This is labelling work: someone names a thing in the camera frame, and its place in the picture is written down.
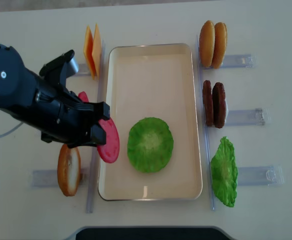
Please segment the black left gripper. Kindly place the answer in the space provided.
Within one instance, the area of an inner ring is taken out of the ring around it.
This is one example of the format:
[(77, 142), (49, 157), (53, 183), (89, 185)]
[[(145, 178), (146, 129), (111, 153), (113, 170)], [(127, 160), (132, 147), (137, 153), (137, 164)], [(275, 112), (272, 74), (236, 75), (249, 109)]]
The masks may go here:
[(109, 120), (110, 106), (102, 102), (83, 102), (64, 86), (57, 87), (35, 77), (30, 106), (20, 107), (18, 120), (41, 131), (41, 140), (58, 142), (70, 148), (106, 144), (106, 132), (94, 120)]

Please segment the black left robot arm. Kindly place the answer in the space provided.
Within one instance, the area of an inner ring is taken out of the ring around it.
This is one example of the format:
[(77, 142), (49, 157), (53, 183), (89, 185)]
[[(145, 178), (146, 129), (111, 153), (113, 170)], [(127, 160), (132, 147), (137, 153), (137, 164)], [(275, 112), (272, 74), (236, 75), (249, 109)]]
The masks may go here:
[(79, 70), (69, 50), (45, 64), (39, 74), (27, 69), (20, 54), (0, 44), (0, 110), (41, 131), (41, 140), (69, 148), (105, 145), (100, 120), (110, 119), (104, 101), (84, 102), (66, 88)]

